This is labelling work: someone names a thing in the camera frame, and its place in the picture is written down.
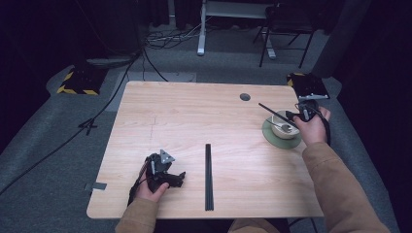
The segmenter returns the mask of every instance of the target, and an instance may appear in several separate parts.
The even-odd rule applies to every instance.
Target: jacket
[[[390,232],[379,220],[354,175],[326,143],[303,151],[328,232]],[[158,204],[135,199],[124,212],[116,232],[154,232]],[[262,218],[236,219],[228,232],[279,232]]]

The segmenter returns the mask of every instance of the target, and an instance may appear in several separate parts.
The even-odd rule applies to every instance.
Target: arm
[[[320,108],[326,119],[330,112]],[[329,232],[389,232],[379,220],[366,194],[339,156],[326,144],[321,119],[315,116],[305,123],[294,118],[307,145],[303,160],[315,185]]]
[[[168,183],[162,184],[155,193],[149,190],[148,183],[142,182],[136,192],[134,201],[127,207],[119,224],[117,233],[151,233],[155,231],[155,218],[158,210],[158,200],[164,194]]]

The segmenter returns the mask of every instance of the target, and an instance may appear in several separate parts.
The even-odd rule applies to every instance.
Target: person's left hand
[[[140,183],[139,187],[137,188],[136,191],[136,197],[147,199],[153,202],[158,202],[160,200],[161,196],[166,192],[167,188],[169,187],[169,183],[163,183],[155,193],[152,193],[151,190],[148,187],[148,182],[145,181],[146,179],[146,171],[143,172],[143,176],[141,178],[142,183]]]

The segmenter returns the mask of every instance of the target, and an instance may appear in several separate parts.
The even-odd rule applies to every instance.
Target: black chopstick
[[[259,104],[261,107],[263,107],[265,110],[269,111],[269,112],[270,112],[271,114],[273,114],[274,116],[276,116],[276,117],[284,120],[285,122],[287,122],[287,123],[290,124],[291,126],[297,128],[297,126],[296,126],[292,121],[288,120],[286,117],[284,117],[284,116],[276,113],[275,111],[267,108],[266,106],[264,106],[264,105],[262,105],[262,104],[260,104],[260,103],[258,103],[258,104]]]
[[[205,192],[205,210],[206,211],[213,211],[214,210],[214,203],[213,203],[213,180],[212,180],[212,152],[211,152],[211,145],[206,144],[206,154],[205,154],[205,176],[206,176],[206,192]]]

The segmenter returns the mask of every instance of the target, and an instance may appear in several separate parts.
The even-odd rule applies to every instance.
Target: white bowl
[[[282,117],[286,117],[286,111],[279,111],[277,112],[277,114],[281,115]],[[281,139],[292,139],[294,138],[294,136],[299,134],[299,130],[297,128],[291,126],[277,116],[272,116],[272,123],[276,124],[271,124],[273,133]],[[290,131],[288,130],[287,132],[283,130],[281,128],[282,125],[288,125],[290,127]]]

